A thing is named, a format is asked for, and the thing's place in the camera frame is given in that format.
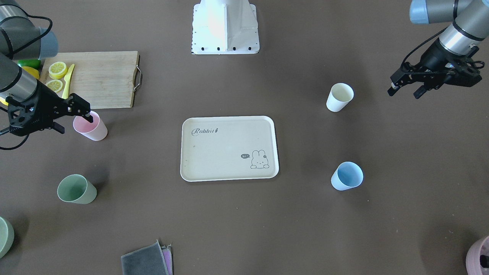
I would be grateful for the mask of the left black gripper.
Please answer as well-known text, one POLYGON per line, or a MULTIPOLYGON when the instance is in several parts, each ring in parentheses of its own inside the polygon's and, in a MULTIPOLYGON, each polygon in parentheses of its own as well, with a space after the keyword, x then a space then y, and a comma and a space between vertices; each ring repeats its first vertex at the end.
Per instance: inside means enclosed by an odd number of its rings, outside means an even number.
POLYGON ((401 87, 416 82, 422 85, 414 92, 415 99, 419 99, 434 87, 445 84, 472 87, 482 80, 482 66, 476 66, 477 62, 472 59, 478 50, 479 48, 474 45, 469 47, 468 54, 457 55, 448 51, 440 40, 436 39, 421 55, 419 63, 411 65, 404 61, 390 76, 391 87, 387 93, 393 96, 401 87))

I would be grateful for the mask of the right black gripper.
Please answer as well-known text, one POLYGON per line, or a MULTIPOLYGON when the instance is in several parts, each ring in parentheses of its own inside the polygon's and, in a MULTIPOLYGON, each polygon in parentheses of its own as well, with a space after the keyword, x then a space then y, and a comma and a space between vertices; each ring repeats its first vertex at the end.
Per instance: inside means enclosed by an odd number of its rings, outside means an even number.
POLYGON ((65 133, 65 128, 55 120, 63 116, 81 116, 93 123, 91 105, 77 94, 70 94, 68 99, 62 99, 47 86, 38 84, 34 93, 24 101, 18 101, 7 96, 8 102, 8 133, 16 136, 43 131, 55 130, 65 133))

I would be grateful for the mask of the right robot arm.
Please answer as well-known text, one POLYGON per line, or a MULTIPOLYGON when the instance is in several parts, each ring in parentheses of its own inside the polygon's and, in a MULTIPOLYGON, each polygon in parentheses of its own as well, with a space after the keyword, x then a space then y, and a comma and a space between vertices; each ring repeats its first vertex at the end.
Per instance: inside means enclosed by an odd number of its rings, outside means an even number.
POLYGON ((26 136, 53 129, 64 133, 55 122, 63 116, 81 116, 93 122, 90 104, 77 94, 62 99, 42 82, 17 65, 17 60, 54 57, 58 41, 48 28, 36 27, 32 15, 14 0, 2 0, 0 8, 0 95, 8 103, 9 126, 1 134, 26 136))

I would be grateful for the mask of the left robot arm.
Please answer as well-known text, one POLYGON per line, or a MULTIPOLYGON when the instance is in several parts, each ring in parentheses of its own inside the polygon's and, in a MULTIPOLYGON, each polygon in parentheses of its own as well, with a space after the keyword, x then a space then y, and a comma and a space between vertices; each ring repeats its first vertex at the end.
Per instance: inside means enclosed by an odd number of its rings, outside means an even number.
POLYGON ((474 61, 478 45, 489 33, 487 0, 413 0, 409 17, 414 24, 448 22, 436 33, 434 42, 421 55, 419 63, 403 60, 391 75, 388 94, 393 96, 401 87, 419 82, 414 97, 419 99, 442 85, 473 87, 482 80, 483 61, 474 61))

